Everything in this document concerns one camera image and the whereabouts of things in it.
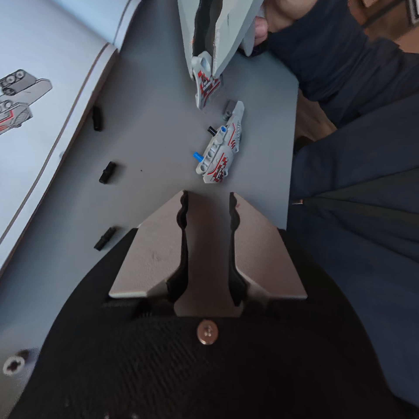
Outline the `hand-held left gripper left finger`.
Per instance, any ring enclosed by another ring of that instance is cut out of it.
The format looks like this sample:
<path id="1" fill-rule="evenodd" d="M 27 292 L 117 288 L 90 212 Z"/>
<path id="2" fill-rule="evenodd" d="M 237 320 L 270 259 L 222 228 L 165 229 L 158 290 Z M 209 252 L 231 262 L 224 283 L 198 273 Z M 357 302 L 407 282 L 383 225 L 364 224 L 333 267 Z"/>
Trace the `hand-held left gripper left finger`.
<path id="1" fill-rule="evenodd" d="M 165 202 L 137 228 L 109 297 L 176 302 L 188 286 L 188 192 Z"/>

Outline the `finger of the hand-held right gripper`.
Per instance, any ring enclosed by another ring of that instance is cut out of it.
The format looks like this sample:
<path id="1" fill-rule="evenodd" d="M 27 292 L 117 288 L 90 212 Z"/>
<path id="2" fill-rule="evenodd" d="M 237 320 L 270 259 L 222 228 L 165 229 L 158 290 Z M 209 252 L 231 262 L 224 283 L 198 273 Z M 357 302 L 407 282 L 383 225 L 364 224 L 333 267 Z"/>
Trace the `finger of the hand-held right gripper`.
<path id="1" fill-rule="evenodd" d="M 213 28 L 212 0 L 179 0 L 184 53 L 188 72 L 192 77 L 192 58 L 206 52 L 206 69 L 212 74 Z"/>
<path id="2" fill-rule="evenodd" d="M 224 0 L 215 23 L 212 75 L 219 77 L 238 50 L 256 16 L 264 16 L 262 0 Z"/>

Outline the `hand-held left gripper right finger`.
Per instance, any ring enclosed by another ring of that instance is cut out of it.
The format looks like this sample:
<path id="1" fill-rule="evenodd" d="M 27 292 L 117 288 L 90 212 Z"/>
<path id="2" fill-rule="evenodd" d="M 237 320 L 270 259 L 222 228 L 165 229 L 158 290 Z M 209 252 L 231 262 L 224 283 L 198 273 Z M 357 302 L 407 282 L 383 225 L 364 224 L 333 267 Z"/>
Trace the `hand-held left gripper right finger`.
<path id="1" fill-rule="evenodd" d="M 307 300 L 279 229 L 235 192 L 229 196 L 229 214 L 228 287 L 234 306 Z"/>

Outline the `grey curved lego panel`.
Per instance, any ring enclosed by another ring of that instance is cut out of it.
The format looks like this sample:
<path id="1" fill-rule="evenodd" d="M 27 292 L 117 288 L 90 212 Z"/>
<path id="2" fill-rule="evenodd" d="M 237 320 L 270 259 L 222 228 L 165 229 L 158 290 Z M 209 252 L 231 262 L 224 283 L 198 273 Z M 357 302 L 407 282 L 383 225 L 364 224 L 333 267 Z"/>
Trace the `grey curved lego panel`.
<path id="1" fill-rule="evenodd" d="M 191 59 L 192 77 L 196 84 L 196 107 L 203 110 L 208 99 L 223 86 L 223 75 L 212 75 L 212 57 L 207 51 Z"/>

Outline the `grey lego assembly red print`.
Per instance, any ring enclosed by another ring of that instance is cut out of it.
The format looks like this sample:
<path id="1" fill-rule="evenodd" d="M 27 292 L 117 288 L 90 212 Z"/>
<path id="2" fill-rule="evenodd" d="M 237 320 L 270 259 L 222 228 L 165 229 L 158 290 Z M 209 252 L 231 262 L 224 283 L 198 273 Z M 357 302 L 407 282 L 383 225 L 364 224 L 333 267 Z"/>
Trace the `grey lego assembly red print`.
<path id="1" fill-rule="evenodd" d="M 204 183 L 222 183 L 228 176 L 231 164 L 239 152 L 244 111 L 242 101 L 229 100 L 223 113 L 225 124 L 217 129 L 208 127 L 211 139 L 205 151 L 193 155 L 198 161 L 196 173 L 202 176 Z"/>

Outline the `lego instruction booklet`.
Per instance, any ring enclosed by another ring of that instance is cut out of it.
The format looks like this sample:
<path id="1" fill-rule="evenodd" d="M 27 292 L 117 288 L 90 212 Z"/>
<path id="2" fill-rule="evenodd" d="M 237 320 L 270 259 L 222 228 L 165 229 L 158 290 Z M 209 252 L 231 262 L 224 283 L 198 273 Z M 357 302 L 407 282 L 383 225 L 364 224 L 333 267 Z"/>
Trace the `lego instruction booklet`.
<path id="1" fill-rule="evenodd" d="M 0 2 L 1 274 L 93 106 L 140 3 Z"/>

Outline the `small grey lego bush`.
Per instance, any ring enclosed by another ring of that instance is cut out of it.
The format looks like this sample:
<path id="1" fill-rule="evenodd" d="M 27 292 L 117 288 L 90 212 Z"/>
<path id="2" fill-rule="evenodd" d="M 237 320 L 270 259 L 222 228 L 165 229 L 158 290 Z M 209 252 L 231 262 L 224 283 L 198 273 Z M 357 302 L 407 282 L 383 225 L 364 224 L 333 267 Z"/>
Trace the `small grey lego bush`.
<path id="1" fill-rule="evenodd" d="M 6 376 L 12 376 L 19 373 L 24 369 L 28 359 L 30 357 L 30 350 L 23 349 L 8 357 L 3 364 L 3 374 Z"/>

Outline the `person's right hand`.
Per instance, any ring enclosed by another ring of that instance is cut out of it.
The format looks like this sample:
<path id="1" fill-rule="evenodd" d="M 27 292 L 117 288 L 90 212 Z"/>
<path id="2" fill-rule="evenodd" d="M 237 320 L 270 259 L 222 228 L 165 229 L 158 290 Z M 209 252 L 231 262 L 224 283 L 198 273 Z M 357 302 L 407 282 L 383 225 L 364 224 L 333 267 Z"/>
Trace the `person's right hand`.
<path id="1" fill-rule="evenodd" d="M 266 0 L 264 16 L 255 18 L 254 46 L 267 40 L 269 33 L 279 32 L 305 16 L 316 0 Z"/>

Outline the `person's dark clothing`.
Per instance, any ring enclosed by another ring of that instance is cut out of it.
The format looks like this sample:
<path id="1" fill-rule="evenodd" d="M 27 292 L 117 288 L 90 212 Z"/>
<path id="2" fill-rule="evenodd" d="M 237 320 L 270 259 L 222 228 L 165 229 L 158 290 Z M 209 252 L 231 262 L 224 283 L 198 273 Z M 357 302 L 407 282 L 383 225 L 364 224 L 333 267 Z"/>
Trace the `person's dark clothing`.
<path id="1" fill-rule="evenodd" d="M 396 101 L 301 149 L 290 199 L 417 168 L 418 103 Z M 287 230 L 351 302 L 393 393 L 418 406 L 418 226 L 296 204 Z"/>

